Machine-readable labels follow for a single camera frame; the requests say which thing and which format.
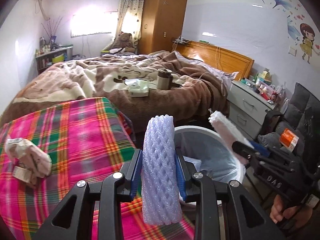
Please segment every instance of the girl wall decal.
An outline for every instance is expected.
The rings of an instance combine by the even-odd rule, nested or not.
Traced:
[[[300,25],[300,31],[303,36],[302,44],[300,44],[300,47],[302,51],[304,52],[302,59],[304,60],[304,57],[308,55],[308,63],[310,64],[310,57],[312,56],[312,50],[319,56],[320,53],[316,52],[313,48],[313,41],[315,40],[315,32],[314,30],[306,23],[302,23]]]

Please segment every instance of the drawer handle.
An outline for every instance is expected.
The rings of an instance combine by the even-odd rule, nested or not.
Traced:
[[[249,104],[249,103],[248,103],[247,101],[245,101],[244,99],[243,99],[243,101],[246,102],[249,106],[254,107],[254,105]]]
[[[242,121],[244,121],[245,123],[247,123],[247,120],[246,119],[243,119],[239,114],[237,115],[237,118],[239,119],[241,119]]]

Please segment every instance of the human hand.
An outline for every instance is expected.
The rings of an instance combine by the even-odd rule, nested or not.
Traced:
[[[287,208],[283,211],[284,203],[279,195],[276,195],[273,206],[271,208],[270,218],[274,223],[280,222],[283,218],[291,218],[295,212],[298,210],[299,206]],[[297,220],[295,226],[296,228],[303,227],[311,218],[312,208],[304,206],[301,211],[294,217]]]

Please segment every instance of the patterned curtain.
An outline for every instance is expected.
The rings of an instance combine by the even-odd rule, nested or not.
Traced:
[[[141,37],[141,19],[144,0],[120,0],[116,37],[121,32],[131,33],[135,46]]]

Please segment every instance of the white drawer cabinet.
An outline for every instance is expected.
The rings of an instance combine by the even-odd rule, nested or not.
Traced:
[[[250,140],[258,135],[267,112],[275,108],[255,93],[251,87],[240,81],[232,82],[228,101],[230,102],[229,119]]]

